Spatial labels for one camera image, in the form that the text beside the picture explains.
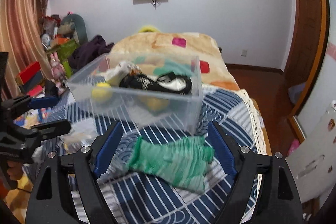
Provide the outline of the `person's left hand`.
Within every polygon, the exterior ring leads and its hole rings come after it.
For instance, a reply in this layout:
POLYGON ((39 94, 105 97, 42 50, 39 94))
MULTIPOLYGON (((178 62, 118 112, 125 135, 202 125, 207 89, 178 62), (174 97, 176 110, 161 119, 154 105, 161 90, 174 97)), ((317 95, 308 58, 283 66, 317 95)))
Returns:
POLYGON ((8 161, 8 170, 7 173, 9 178, 13 181, 18 181, 23 176, 23 164, 16 161, 8 161))

